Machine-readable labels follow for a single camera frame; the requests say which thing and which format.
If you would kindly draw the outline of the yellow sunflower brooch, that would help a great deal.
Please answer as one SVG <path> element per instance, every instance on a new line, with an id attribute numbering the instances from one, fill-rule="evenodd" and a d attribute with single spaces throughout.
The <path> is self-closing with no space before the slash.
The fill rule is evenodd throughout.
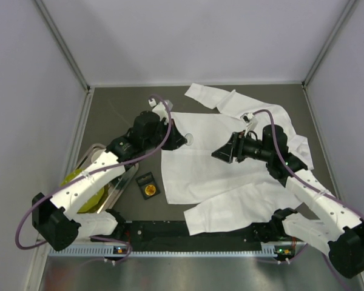
<path id="1" fill-rule="evenodd" d="M 157 188 L 153 184 L 149 184 L 144 191 L 146 196 L 154 196 L 157 193 Z"/>

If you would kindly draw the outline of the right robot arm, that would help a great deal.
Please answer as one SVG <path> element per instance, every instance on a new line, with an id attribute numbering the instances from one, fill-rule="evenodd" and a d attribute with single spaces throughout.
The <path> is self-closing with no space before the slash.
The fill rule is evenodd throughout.
<path id="1" fill-rule="evenodd" d="M 252 130 L 234 132 L 211 155 L 228 164 L 247 158 L 265 162 L 269 174 L 318 217 L 310 220 L 294 209 L 278 209 L 271 216 L 271 229 L 277 236 L 306 242 L 327 256 L 339 274 L 353 278 L 364 271 L 364 218 L 323 187 L 287 143 L 281 126 L 267 125 L 261 139 Z"/>

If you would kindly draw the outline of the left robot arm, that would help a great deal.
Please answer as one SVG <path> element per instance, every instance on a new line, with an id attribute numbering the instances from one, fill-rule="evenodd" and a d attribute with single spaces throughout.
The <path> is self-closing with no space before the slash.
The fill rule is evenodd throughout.
<path id="1" fill-rule="evenodd" d="M 79 239 L 112 235 L 123 223 L 116 211 L 80 213 L 80 208 L 109 182 L 123 176 L 128 165 L 146 158 L 151 150 L 173 151 L 187 142 L 173 119 L 142 112 L 127 133 L 112 140 L 74 180 L 51 198 L 42 193 L 34 197 L 33 227 L 56 251 Z"/>

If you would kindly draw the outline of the blue round brooch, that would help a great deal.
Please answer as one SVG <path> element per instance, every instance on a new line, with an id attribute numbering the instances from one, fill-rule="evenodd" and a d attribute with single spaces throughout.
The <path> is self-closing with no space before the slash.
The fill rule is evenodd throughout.
<path id="1" fill-rule="evenodd" d="M 193 144 L 193 142 L 194 142 L 194 137 L 193 137 L 193 135 L 192 135 L 191 133 L 187 133 L 187 134 L 184 136 L 184 138 L 185 138 L 185 144 L 186 144 L 187 146 L 191 146 L 191 145 Z"/>

